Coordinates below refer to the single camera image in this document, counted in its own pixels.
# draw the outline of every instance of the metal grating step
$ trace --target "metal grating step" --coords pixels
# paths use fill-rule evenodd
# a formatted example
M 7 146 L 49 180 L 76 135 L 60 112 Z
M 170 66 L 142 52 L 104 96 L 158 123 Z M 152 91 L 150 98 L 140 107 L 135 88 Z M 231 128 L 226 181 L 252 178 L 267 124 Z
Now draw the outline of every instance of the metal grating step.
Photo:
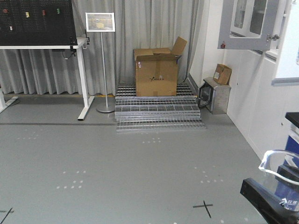
M 134 85 L 120 85 L 115 99 L 117 132 L 206 128 L 187 84 L 178 84 L 171 97 L 136 97 Z
M 205 129 L 205 124 L 198 119 L 174 119 L 156 120 L 156 121 L 123 121 L 117 122 L 117 132 L 131 132 L 142 130 L 190 130 L 190 129 Z
M 200 113 L 199 114 L 194 114 L 194 113 L 190 113 L 189 115 L 184 115 L 184 114 L 178 114 L 178 115 L 169 115 L 169 114 L 164 114 L 164 115 L 159 115 L 159 116 L 155 116 L 152 114 L 146 114 L 146 115 L 120 115 L 115 117 L 117 119 L 117 121 L 155 121 L 155 120 L 160 120 L 160 119 L 164 119 L 167 121 L 172 121 L 174 119 L 190 119 L 190 120 L 201 120 L 201 116 Z
M 119 85 L 117 88 L 117 92 L 115 95 L 115 99 L 123 99 L 123 98 L 196 98 L 196 96 L 192 93 L 190 87 L 187 84 L 178 84 L 177 86 L 177 95 L 170 97 L 137 97 L 136 96 L 136 87 L 134 85 Z
M 115 114 L 129 112 L 150 112 L 150 113 L 184 113 L 199 112 L 197 105 L 137 105 L 137 106 L 118 106 L 115 108 Z
M 142 106 L 142 105 L 196 105 L 195 99 L 157 99 L 157 98 L 142 98 L 142 99 L 118 99 L 115 102 L 115 107 L 119 106 Z

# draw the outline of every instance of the gray curtain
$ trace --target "gray curtain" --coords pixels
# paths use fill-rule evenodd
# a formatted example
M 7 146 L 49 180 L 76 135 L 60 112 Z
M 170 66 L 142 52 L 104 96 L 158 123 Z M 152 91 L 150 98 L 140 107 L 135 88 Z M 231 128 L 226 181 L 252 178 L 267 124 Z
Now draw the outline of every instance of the gray curtain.
M 85 12 L 114 12 L 115 33 L 103 33 L 107 91 L 133 83 L 135 48 L 172 48 L 176 38 L 188 41 L 179 60 L 178 81 L 183 82 L 194 57 L 204 0 L 75 0 Z M 83 50 L 90 95 L 104 93 L 100 33 Z M 69 51 L 0 50 L 0 85 L 4 93 L 81 93 L 77 58 Z

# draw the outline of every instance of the cabinet door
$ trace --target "cabinet door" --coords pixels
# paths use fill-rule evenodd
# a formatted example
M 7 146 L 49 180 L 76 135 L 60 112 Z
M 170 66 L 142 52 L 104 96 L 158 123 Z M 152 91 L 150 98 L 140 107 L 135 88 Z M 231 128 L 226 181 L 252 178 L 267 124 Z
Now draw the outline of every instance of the cabinet door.
M 219 49 L 269 50 L 279 0 L 223 0 Z

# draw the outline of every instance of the cardboard box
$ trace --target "cardboard box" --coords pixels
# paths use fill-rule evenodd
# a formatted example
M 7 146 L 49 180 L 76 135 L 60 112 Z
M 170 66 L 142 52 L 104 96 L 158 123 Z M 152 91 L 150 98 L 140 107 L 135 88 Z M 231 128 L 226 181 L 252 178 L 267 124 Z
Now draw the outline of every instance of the cardboard box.
M 187 41 L 178 37 L 173 49 L 134 49 L 136 95 L 138 97 L 176 96 L 177 59 Z
M 231 74 L 231 68 L 223 64 L 217 64 L 214 80 L 218 84 L 227 85 Z

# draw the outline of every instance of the black pegboard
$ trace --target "black pegboard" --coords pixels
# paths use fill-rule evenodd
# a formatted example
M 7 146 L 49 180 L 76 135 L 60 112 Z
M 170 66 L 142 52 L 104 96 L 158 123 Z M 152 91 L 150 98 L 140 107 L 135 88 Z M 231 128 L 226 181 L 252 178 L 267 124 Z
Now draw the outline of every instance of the black pegboard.
M 0 46 L 77 45 L 71 0 L 0 0 Z

